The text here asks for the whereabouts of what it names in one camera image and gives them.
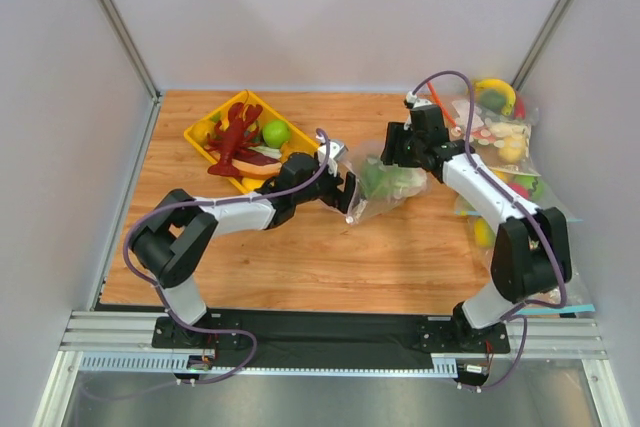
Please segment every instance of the yellow tray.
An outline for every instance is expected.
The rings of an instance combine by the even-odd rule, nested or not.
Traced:
[[[269,106],[269,104],[267,104],[264,100],[262,100],[260,97],[258,97],[256,94],[254,94],[250,90],[244,90],[242,92],[239,92],[238,94],[233,96],[231,99],[226,101],[224,104],[222,104],[220,107],[218,107],[212,112],[209,112],[203,118],[198,120],[198,122],[202,120],[212,119],[216,117],[218,114],[220,114],[221,119],[224,119],[227,116],[227,112],[229,111],[231,106],[236,102],[244,102],[245,104],[254,104],[254,105],[260,104],[262,106],[262,113],[260,114],[260,117],[258,117],[258,123],[260,124],[260,128],[262,128],[265,124],[267,124],[267,122],[270,122],[272,120],[276,120],[276,119],[284,120],[289,126],[289,130],[291,131],[291,139],[289,139],[288,144],[293,151],[306,152],[307,154],[310,154],[310,155],[313,155],[316,152],[316,149],[318,148],[319,144],[315,140],[311,139],[308,135],[306,135],[304,132],[298,129],[290,121],[285,119],[273,107]],[[194,123],[189,128],[187,128],[187,130],[184,131],[184,138],[187,140],[187,142],[193,145],[193,147],[200,153],[200,155],[202,155],[205,159],[207,159],[212,164],[215,164],[216,160],[211,156],[211,154],[209,154],[209,152],[204,150],[202,146],[198,144],[198,142],[196,142],[196,140],[191,135],[191,130],[193,129],[193,126],[196,125],[198,122]],[[242,177],[227,177],[227,178],[229,179],[229,182],[231,182],[240,192],[242,192],[243,194],[249,193],[249,190],[244,185],[241,184]]]

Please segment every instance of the red lobster toy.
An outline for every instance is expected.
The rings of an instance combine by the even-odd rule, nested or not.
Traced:
[[[219,137],[218,139],[212,139],[210,135],[207,135],[207,143],[209,145],[204,150],[208,152],[217,150],[220,152],[218,163],[209,167],[207,171],[210,174],[223,177],[240,177],[240,171],[231,164],[233,157],[237,153],[253,153],[247,149],[260,145],[259,142],[252,142],[260,133],[260,129],[256,128],[248,135],[245,135],[245,132],[260,117],[262,106],[247,105],[246,109],[244,107],[242,102],[236,102],[231,106],[227,114],[229,119],[227,130],[222,130],[222,122],[220,120],[216,122],[214,131]]]

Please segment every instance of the wooden table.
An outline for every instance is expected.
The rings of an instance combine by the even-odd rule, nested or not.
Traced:
[[[182,137],[186,127],[235,92],[168,92],[140,174],[125,229],[167,192],[237,194]],[[389,94],[257,94],[300,129],[324,128],[356,146],[384,139],[388,121],[404,121],[402,97]],[[321,202],[305,204],[281,227],[216,239],[196,278],[209,306],[385,313],[450,313],[488,280],[473,262],[466,220],[453,214],[455,194],[432,177],[430,192],[361,225]],[[122,261],[122,238],[102,303],[159,304],[153,289]]]

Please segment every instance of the white backdrop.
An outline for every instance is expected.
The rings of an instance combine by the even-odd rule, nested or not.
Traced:
[[[115,0],[167,88],[397,91],[511,80],[555,0]]]
[[[96,0],[0,0],[0,424],[87,307],[150,101]]]
[[[571,212],[574,261],[640,425],[640,0],[575,0],[525,89],[542,108],[533,153]]]

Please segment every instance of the gray floor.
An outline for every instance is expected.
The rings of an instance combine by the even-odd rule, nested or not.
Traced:
[[[494,363],[494,373],[507,367]],[[165,374],[81,374],[94,395],[171,380]],[[501,388],[473,394],[449,380],[242,375],[120,402],[74,393],[66,426],[599,426],[579,362],[526,361]]]

